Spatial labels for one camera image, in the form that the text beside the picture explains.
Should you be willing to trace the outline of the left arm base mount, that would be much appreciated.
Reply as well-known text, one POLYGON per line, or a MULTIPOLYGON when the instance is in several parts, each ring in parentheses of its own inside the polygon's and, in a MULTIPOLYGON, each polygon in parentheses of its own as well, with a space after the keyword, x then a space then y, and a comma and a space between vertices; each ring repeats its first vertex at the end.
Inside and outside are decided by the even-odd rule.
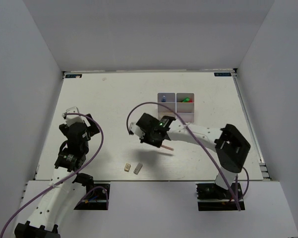
POLYGON ((107 211, 109 208, 110 183, 96 183, 88 186, 86 193, 88 194, 76 206, 75 210, 84 211, 107 211))

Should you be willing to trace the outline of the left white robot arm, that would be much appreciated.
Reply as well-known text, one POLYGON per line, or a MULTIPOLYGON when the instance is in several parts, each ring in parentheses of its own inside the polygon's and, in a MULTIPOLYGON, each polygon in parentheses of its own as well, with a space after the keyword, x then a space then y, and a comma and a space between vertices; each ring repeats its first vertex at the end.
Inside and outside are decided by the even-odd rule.
POLYGON ((66 137, 60 146, 54 164, 49 191, 40 196, 40 202, 27 221, 18 223, 14 230, 17 238, 59 238, 58 228, 70 208, 74 197, 91 197, 95 192, 92 176, 80 173, 89 152, 88 142, 100 133, 90 114, 80 114, 77 107, 66 110, 64 124, 59 126, 66 137))

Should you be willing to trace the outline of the orange marker pen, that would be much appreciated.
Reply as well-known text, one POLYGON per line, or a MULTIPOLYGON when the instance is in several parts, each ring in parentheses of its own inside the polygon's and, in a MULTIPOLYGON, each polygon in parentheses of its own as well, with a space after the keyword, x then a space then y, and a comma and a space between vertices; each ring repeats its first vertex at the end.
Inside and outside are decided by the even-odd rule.
POLYGON ((164 148, 164 149, 167 149, 167 150, 170 150, 170 151, 174 151, 174 148, 166 146, 166 145, 161 145, 161 148, 164 148))

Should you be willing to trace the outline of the black green highlighter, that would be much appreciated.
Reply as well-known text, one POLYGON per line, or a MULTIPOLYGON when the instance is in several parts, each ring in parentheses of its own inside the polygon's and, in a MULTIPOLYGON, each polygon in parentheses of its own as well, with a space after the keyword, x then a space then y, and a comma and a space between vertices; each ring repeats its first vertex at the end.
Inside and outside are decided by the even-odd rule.
POLYGON ((185 97, 182 99, 182 103, 188 103, 188 101, 191 100, 189 97, 185 97))

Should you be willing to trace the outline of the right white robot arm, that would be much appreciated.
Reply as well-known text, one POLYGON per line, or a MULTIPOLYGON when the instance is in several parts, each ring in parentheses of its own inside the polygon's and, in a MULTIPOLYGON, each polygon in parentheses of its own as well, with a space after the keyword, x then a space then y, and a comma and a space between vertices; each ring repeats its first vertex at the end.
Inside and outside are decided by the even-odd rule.
POLYGON ((161 119, 144 113, 137 122, 129 126, 131 134, 141 143, 160 148, 164 140, 181 141, 203 145, 207 151, 217 154, 221 172, 215 179, 214 192, 224 198, 232 192, 232 183, 241 173, 251 145, 232 124, 223 128, 211 128, 194 124, 184 125, 179 119, 163 116, 161 119))

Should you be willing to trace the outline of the grey eraser block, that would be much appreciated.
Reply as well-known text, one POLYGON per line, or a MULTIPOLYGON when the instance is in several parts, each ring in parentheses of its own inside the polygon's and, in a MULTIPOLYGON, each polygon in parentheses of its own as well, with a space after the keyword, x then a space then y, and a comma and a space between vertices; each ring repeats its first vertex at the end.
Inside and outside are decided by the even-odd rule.
POLYGON ((136 174, 136 175, 139 174, 142 167, 143 167, 143 165, 141 163, 138 163, 137 166, 135 167, 133 173, 136 174))

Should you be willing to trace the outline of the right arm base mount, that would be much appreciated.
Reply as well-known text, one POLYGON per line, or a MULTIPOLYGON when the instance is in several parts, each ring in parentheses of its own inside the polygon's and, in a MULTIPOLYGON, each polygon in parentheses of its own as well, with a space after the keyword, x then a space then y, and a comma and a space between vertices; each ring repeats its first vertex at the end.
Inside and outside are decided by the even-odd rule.
POLYGON ((197 183, 198 211, 237 211, 231 193, 214 183, 197 183))

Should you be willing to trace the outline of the tan small eraser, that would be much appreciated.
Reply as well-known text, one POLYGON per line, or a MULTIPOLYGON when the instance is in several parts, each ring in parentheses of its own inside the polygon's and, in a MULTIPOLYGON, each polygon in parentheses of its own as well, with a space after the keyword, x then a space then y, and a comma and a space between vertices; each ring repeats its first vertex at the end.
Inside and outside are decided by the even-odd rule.
POLYGON ((125 167, 124 167, 124 171, 129 172, 130 168, 131 168, 131 164, 126 164, 125 167))

